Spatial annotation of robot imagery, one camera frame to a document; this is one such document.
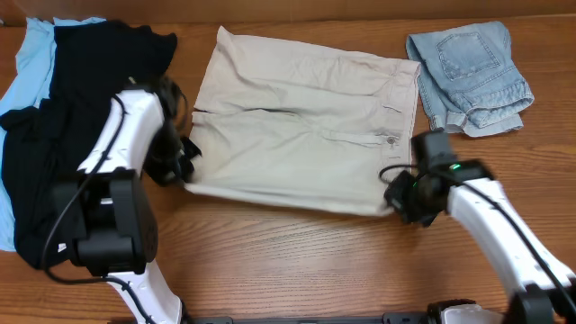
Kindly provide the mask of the light blue t-shirt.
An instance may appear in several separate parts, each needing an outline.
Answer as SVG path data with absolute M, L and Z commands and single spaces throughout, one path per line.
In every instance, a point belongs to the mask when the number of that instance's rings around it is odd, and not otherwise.
M 22 46 L 15 55 L 17 75 L 1 99 L 1 117 L 11 110 L 32 106 L 39 108 L 42 99 L 48 99 L 55 67 L 55 27 L 102 23 L 106 19 L 90 17 L 83 21 L 59 19 L 53 23 L 38 18 L 26 18 L 26 33 Z M 15 217 L 11 199 L 2 180 L 3 154 L 6 130 L 1 127 L 1 251 L 15 252 Z

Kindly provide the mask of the black t-shirt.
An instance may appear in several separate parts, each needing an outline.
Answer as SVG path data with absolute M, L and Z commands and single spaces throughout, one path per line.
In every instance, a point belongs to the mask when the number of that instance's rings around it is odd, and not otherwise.
M 10 110 L 1 118 L 1 176 L 15 218 L 14 246 L 35 269 L 58 217 L 54 184 L 75 173 L 93 149 L 113 96 L 130 79 L 149 81 L 167 72 L 177 37 L 108 21 L 58 27 L 55 42 L 49 97 L 39 107 Z

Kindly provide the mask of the beige shorts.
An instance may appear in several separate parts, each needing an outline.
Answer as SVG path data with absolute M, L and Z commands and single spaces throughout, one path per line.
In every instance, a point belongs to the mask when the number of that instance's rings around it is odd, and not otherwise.
M 380 171 L 410 162 L 419 64 L 219 29 L 193 110 L 186 189 L 385 216 Z

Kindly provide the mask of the folded light blue jeans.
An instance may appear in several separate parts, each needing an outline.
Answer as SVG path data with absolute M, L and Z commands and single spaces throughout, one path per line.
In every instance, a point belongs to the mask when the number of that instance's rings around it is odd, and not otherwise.
M 517 131 L 535 97 L 512 59 L 502 22 L 483 22 L 408 36 L 421 65 L 418 90 L 432 130 L 472 138 Z

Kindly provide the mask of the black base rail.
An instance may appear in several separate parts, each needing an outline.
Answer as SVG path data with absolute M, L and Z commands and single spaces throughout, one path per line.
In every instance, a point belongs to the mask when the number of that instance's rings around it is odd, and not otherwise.
M 389 312 L 376 317 L 331 318 L 269 318 L 233 319 L 231 317 L 191 318 L 184 316 L 184 324 L 428 324 L 434 323 L 425 312 Z

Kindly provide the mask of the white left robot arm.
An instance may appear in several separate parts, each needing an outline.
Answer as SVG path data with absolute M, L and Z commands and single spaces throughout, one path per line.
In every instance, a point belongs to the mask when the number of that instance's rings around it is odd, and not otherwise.
M 137 323 L 188 323 L 185 303 L 163 277 L 156 255 L 158 224 L 141 183 L 192 180 L 202 152 L 175 123 L 188 101 L 170 78 L 130 80 L 111 100 L 110 113 L 76 172 L 52 191 L 58 217 L 44 244 L 40 267 L 66 285 L 107 283 Z

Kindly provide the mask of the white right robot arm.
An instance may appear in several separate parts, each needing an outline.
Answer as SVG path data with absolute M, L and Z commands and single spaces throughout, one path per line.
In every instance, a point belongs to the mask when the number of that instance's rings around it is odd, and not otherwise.
M 512 206 L 501 183 L 479 160 L 461 160 L 447 133 L 411 140 L 413 165 L 401 165 L 384 200 L 405 224 L 428 227 L 441 212 L 469 231 L 507 295 L 505 312 L 467 299 L 431 303 L 423 312 L 387 313 L 385 323 L 575 324 L 575 273 L 537 238 Z

